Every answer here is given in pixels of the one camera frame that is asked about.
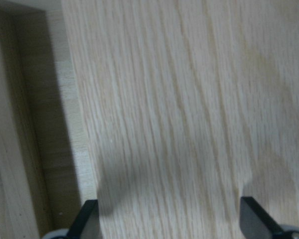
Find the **black clamp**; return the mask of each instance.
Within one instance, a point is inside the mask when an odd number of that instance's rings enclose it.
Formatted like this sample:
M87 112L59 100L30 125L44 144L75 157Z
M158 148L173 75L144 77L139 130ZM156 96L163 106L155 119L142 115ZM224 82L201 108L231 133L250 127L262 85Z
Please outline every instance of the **black clamp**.
M246 239L299 239L299 228L277 224L253 197L240 199L240 230Z

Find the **clamp jaw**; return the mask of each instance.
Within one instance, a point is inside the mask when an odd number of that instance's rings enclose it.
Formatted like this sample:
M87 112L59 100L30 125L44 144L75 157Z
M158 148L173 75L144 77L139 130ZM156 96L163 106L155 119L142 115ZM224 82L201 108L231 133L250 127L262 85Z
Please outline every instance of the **clamp jaw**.
M240 199L240 229L246 239L299 239L299 228L278 225L253 197ZM98 200L83 205L69 230L43 239L95 239L100 234Z
M253 197L240 199L240 229L246 239L299 239L299 228L277 224Z

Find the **oak wood grain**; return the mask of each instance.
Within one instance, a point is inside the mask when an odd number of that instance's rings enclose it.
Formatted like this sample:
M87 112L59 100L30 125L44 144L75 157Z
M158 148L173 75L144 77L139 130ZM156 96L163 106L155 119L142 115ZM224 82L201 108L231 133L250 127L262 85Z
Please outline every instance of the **oak wood grain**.
M299 226L299 0L63 0L104 238Z

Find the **wood plank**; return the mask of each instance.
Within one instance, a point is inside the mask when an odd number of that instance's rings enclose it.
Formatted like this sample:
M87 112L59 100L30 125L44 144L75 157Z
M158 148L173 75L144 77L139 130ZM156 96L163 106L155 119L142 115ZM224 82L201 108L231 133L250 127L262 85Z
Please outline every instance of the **wood plank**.
M0 238L52 229L12 18L0 11Z
M299 0L63 0L104 238L299 226Z
M62 11L13 20L53 227L69 228L96 187Z

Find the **wood panel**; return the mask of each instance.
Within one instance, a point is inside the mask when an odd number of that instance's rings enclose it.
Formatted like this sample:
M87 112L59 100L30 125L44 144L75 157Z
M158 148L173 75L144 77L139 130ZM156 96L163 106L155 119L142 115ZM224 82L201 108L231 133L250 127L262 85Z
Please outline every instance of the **wood panel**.
M50 209L11 16L0 11L0 239L36 239Z
M13 19L53 227L69 228L96 187L62 11Z
M299 0L63 0L104 238L299 226Z

